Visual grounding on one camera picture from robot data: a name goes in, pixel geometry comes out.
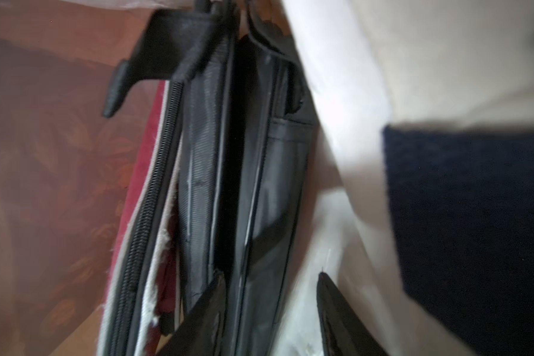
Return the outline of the maroon paddle case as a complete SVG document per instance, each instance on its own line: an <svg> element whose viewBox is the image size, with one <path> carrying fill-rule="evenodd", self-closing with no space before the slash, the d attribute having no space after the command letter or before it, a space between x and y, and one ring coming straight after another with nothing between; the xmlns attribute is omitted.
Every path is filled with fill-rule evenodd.
<svg viewBox="0 0 534 356"><path fill-rule="evenodd" d="M183 85L164 86L159 126L138 203L117 250L99 333L98 355L144 355L157 305L157 273L182 142Z"/></svg>

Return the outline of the white canvas tote bag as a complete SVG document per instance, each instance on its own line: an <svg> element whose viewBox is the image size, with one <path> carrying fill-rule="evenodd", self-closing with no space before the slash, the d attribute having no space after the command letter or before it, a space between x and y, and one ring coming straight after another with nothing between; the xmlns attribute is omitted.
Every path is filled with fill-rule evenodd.
<svg viewBox="0 0 534 356"><path fill-rule="evenodd" d="M321 129L275 355L320 355L327 271L394 355L471 355L408 297L381 130L534 128L534 1L279 1ZM147 10L0 1L0 355L91 355L156 85L114 120L102 92Z"/></svg>

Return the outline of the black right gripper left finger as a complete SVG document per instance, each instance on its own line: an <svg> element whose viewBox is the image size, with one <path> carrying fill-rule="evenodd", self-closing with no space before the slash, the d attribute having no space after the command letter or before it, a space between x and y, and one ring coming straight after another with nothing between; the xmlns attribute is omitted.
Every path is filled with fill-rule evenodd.
<svg viewBox="0 0 534 356"><path fill-rule="evenodd" d="M178 330L157 355L219 355L225 325L225 309L225 277L222 272L217 272Z"/></svg>

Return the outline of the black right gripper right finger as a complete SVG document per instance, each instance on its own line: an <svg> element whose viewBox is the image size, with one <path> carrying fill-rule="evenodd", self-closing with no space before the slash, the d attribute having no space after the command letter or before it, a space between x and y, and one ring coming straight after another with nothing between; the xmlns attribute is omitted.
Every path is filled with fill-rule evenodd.
<svg viewBox="0 0 534 356"><path fill-rule="evenodd" d="M317 281L317 312L324 356L387 354L324 272Z"/></svg>

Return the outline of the black mesh paddle case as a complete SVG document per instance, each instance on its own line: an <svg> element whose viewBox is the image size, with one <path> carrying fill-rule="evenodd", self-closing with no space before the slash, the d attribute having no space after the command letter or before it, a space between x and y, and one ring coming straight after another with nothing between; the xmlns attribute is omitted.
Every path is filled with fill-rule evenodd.
<svg viewBox="0 0 534 356"><path fill-rule="evenodd" d="M164 86L179 82L183 92L178 173L144 355L157 355L170 341L217 272L226 284L219 355L269 355L317 127L295 40L262 19L253 1L245 10L234 1L155 10L117 66L104 116L145 80L159 81L160 95L111 275L151 163Z"/></svg>

